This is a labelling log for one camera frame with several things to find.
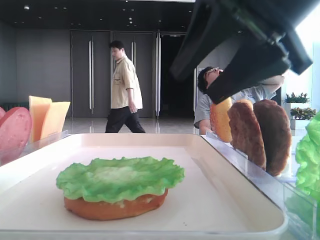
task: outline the man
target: man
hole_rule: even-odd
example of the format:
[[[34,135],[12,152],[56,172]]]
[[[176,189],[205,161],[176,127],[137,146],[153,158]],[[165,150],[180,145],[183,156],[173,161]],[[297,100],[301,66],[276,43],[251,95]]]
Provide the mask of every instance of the man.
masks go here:
[[[121,41],[111,42],[110,48],[116,68],[112,82],[111,110],[105,132],[118,133],[125,124],[133,133],[145,133],[137,113],[143,106],[136,68],[128,59]]]
[[[204,93],[221,72],[223,70],[218,67],[208,66],[203,69],[198,76],[199,90]],[[270,77],[261,81],[258,86],[250,87],[234,94],[231,96],[231,101],[234,103],[241,99],[247,99],[254,104],[264,99],[272,99],[276,95],[276,90],[284,84],[284,79],[285,77],[281,75]],[[194,126],[199,129],[200,135],[205,135],[207,131],[212,132],[210,124],[211,104],[212,101],[206,94],[197,103],[194,114]]]

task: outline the white tray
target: white tray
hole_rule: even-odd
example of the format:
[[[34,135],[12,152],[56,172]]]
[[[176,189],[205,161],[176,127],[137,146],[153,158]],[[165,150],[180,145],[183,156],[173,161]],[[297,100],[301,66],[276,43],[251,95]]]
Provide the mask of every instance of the white tray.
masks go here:
[[[174,159],[185,168],[184,181],[159,209],[101,222],[64,208],[55,184],[70,164],[146,156]],[[76,134],[17,161],[39,160],[48,165],[0,194],[0,239],[279,240],[288,225],[283,211],[198,135]]]

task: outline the doorway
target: doorway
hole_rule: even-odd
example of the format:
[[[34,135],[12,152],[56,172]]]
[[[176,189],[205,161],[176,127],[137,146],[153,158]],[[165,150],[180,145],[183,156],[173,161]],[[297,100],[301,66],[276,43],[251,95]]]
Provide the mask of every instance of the doorway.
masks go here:
[[[160,118],[194,117],[194,69],[188,77],[176,81],[170,74],[170,67],[183,43],[184,35],[161,36],[161,92]]]

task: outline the tiled floor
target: tiled floor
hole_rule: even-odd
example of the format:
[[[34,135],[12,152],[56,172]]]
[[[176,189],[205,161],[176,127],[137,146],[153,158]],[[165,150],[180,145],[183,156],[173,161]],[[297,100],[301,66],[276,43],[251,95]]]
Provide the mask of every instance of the tiled floor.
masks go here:
[[[63,130],[69,134],[104,133],[107,119],[105,118],[67,118]],[[140,123],[146,133],[174,133],[174,134],[199,134],[199,130],[193,127],[192,118],[140,118]],[[124,125],[120,133],[130,133]]]

